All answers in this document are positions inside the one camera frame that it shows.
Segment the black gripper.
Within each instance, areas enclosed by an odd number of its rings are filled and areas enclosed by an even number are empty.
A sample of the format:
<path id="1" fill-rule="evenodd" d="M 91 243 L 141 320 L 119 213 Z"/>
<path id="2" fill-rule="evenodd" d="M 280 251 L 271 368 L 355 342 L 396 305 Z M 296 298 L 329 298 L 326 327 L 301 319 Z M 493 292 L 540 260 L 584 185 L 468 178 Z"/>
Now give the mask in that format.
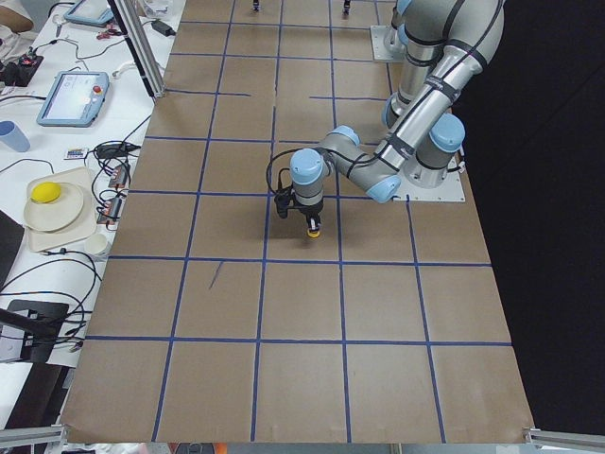
<path id="1" fill-rule="evenodd" d="M 323 209 L 322 203 L 316 203 L 314 205 L 304 205 L 302 207 L 302 213 L 305 215 L 307 222 L 307 232 L 313 231 L 313 223 L 315 223 L 315 230 L 320 230 L 320 212 Z"/>

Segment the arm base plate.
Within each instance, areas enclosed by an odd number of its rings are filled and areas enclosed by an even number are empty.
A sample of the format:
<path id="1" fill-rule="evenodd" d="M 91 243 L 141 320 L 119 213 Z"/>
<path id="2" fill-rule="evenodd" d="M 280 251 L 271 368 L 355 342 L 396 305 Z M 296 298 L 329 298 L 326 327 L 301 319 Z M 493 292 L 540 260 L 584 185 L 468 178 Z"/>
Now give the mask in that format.
<path id="1" fill-rule="evenodd" d="M 447 151 L 428 139 L 399 171 L 402 183 L 396 197 L 402 201 L 464 202 L 461 173 L 465 162 L 460 152 L 460 147 Z"/>
<path id="2" fill-rule="evenodd" d="M 372 54 L 375 61 L 402 62 L 408 42 L 405 27 L 371 26 Z"/>

